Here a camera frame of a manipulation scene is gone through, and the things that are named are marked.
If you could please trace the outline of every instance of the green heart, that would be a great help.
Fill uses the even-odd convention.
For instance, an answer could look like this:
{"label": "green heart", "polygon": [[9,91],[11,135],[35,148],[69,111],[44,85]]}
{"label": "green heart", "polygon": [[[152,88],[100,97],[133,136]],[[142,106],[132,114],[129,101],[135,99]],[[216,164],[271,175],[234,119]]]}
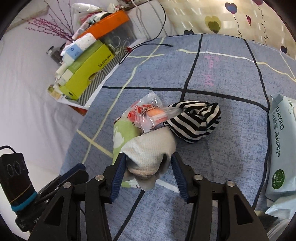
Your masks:
{"label": "green heart", "polygon": [[214,33],[218,33],[219,32],[219,30],[220,30],[220,26],[219,26],[219,24],[216,22],[216,21],[214,21],[214,22],[209,22],[208,23],[208,26],[209,26],[209,29],[212,31],[212,32],[214,32]]}

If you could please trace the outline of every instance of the metal screw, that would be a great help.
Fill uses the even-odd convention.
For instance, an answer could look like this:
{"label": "metal screw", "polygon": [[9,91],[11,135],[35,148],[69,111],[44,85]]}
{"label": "metal screw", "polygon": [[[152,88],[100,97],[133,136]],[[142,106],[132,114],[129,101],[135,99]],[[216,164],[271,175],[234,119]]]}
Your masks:
{"label": "metal screw", "polygon": [[104,179],[104,176],[103,175],[97,175],[96,176],[96,180],[97,181],[102,181]]}
{"label": "metal screw", "polygon": [[227,181],[226,185],[229,187],[234,187],[235,186],[235,182],[234,181]]}
{"label": "metal screw", "polygon": [[71,183],[70,182],[66,182],[66,183],[64,183],[64,188],[69,188],[70,186],[71,186]]}
{"label": "metal screw", "polygon": [[200,174],[196,174],[196,175],[193,176],[193,178],[194,178],[195,180],[197,180],[197,181],[201,181],[201,180],[203,179],[203,176],[200,175]]}

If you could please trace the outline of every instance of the black and white striped fabric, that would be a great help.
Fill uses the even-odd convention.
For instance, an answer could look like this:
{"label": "black and white striped fabric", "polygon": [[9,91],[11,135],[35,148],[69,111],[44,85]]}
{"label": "black and white striped fabric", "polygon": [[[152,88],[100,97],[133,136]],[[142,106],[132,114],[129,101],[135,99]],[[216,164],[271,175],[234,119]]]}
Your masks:
{"label": "black and white striped fabric", "polygon": [[195,143],[209,135],[219,124],[221,111],[218,103],[183,101],[170,105],[183,110],[178,116],[163,123],[186,142]]}

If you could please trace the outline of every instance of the green circular logo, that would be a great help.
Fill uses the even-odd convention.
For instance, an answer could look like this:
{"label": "green circular logo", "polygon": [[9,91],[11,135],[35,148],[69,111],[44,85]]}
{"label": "green circular logo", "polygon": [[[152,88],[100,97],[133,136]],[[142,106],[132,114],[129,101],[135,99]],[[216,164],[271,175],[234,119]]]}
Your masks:
{"label": "green circular logo", "polygon": [[282,169],[278,169],[272,177],[273,189],[279,189],[285,181],[285,173]]}

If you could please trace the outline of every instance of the clear plastic bag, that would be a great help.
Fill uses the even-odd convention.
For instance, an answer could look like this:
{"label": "clear plastic bag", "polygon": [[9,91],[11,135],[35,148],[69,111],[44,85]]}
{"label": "clear plastic bag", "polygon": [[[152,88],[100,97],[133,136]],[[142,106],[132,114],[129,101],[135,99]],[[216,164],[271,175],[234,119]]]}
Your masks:
{"label": "clear plastic bag", "polygon": [[123,117],[147,132],[156,125],[182,113],[180,108],[162,106],[159,97],[154,92],[150,92],[128,108],[123,113]]}

